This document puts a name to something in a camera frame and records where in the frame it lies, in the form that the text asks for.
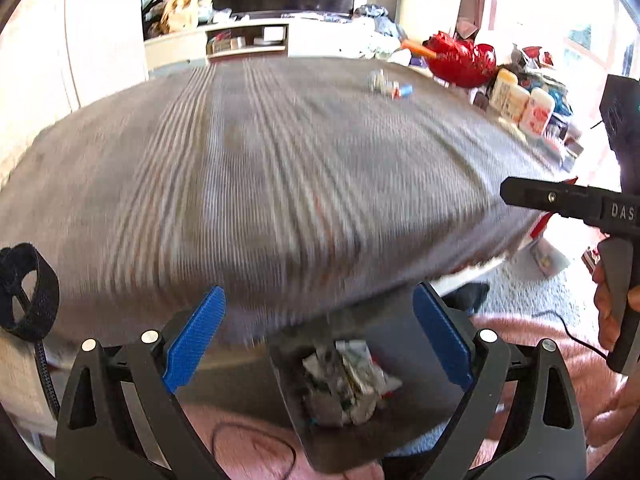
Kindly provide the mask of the person's right hand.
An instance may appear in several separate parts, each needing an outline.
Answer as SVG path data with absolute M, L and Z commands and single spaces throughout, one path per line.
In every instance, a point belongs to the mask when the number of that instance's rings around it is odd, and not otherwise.
M 602 262 L 599 262 L 594 268 L 592 280 L 597 284 L 593 302 L 598 309 L 599 344 L 604 350 L 611 351 L 620 336 L 620 323 L 612 315 L 612 296 L 608 289 Z

